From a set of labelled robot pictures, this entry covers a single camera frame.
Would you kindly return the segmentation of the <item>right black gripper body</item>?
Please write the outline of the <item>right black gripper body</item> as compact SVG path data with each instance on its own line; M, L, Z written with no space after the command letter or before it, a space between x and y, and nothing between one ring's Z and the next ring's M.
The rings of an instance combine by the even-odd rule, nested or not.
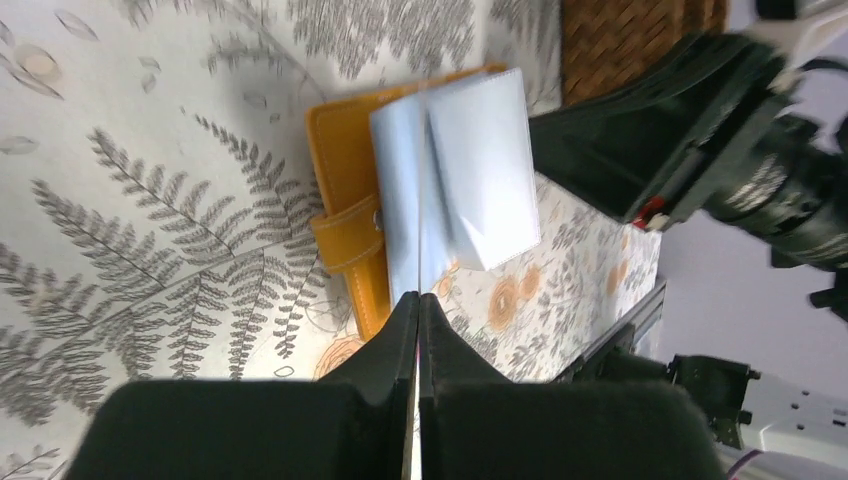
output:
M847 134L820 149L819 124L774 86L783 61L746 39L686 39L648 73L652 107L681 106L665 149L623 215L667 230L702 210L766 243L777 268L847 267Z

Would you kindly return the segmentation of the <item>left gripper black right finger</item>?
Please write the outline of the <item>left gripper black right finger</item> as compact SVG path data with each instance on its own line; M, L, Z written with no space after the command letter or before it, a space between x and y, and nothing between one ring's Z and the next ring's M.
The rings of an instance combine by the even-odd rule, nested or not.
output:
M426 479L721 479L706 421L661 382L515 383L419 301Z

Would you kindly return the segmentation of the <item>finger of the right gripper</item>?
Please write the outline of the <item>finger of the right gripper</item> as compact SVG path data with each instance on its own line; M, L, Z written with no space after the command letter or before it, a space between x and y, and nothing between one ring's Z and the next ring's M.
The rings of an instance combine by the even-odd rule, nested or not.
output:
M624 87L530 119L533 166L611 219L631 222L768 62L768 46L748 37L688 35Z

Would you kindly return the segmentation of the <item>brown wicker basket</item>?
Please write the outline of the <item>brown wicker basket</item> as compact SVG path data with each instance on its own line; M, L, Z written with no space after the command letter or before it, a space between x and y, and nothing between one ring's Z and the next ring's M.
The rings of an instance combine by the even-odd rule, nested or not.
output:
M564 1L563 102L583 102L624 86L687 34L723 31L728 10L726 0Z

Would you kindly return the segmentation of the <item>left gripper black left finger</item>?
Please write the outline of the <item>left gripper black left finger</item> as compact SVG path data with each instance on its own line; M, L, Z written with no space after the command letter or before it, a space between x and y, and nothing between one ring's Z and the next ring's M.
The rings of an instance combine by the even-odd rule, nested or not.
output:
M420 296L317 381L145 380L113 392L70 479L407 479Z

